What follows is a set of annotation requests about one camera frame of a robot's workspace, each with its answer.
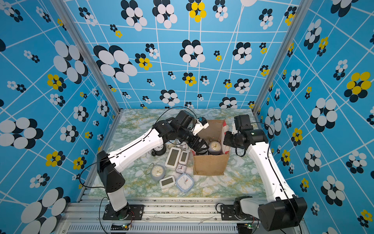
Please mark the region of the grey round beige-face clock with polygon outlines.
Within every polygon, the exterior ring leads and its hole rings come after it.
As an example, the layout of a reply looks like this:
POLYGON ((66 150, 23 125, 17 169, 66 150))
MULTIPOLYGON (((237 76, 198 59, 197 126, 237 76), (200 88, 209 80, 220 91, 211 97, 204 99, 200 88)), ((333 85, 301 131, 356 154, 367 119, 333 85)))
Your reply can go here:
POLYGON ((219 141, 213 140, 209 143, 208 153, 210 155, 221 155, 222 145, 219 141))

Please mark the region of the dark green triangular clock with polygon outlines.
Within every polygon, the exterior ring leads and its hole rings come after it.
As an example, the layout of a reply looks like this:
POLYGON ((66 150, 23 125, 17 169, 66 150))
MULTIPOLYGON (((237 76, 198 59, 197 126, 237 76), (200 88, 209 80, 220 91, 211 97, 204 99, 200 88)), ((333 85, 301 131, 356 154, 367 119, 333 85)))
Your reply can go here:
POLYGON ((200 150, 199 152, 196 152, 196 155, 199 156, 199 155, 207 155, 208 153, 208 149, 204 149, 204 150, 200 150))

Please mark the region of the light blue square alarm clock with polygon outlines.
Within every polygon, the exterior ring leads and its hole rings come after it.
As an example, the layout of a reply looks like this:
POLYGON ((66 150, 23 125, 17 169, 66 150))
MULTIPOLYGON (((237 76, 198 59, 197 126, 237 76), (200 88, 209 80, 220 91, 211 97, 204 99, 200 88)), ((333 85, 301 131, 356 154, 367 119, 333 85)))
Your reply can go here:
POLYGON ((188 193, 194 186, 194 180, 190 175, 182 174, 176 180, 176 186, 182 193, 188 193))

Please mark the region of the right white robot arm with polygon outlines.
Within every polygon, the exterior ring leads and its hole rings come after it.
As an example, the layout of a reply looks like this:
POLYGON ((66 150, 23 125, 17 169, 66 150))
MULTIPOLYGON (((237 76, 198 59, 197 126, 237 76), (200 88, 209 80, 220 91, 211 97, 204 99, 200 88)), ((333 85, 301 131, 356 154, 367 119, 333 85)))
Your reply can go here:
POLYGON ((249 115, 234 117, 233 130, 225 134, 224 145, 242 149, 244 155, 251 157, 266 191, 265 198, 236 198, 233 205, 236 218, 254 218, 266 231, 300 227, 307 203, 287 184, 274 160, 270 141, 263 130, 253 128, 249 115))

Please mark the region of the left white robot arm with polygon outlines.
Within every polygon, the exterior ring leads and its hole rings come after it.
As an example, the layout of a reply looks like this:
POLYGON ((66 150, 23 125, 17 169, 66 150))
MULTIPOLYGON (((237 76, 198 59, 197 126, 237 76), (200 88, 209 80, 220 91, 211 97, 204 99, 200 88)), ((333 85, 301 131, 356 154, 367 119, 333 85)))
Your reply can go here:
POLYGON ((113 210, 124 211, 128 208, 126 195, 122 187, 125 179, 122 172, 136 159, 150 150, 164 146, 171 140, 185 142, 196 152, 209 148, 207 142, 198 133, 209 127, 208 120, 196 117, 181 110, 176 117, 158 119, 146 133, 131 143, 110 153, 101 151, 97 155, 97 173, 108 196, 113 210))

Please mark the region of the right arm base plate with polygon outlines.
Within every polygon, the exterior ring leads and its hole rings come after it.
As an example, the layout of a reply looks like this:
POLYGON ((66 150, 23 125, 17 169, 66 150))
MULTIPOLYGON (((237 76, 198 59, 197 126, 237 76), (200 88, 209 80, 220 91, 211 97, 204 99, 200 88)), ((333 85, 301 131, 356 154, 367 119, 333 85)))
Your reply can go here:
POLYGON ((222 221, 239 221, 234 209, 234 205, 219 205, 219 212, 221 213, 222 221))

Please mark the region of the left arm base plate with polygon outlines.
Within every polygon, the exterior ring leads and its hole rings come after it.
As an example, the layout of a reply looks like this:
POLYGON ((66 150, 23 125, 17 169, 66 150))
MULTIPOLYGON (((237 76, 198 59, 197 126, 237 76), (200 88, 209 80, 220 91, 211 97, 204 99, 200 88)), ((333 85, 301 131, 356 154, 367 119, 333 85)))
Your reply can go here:
POLYGON ((144 214, 144 205, 129 205, 115 211, 109 203, 105 206, 103 220, 141 220, 144 214))

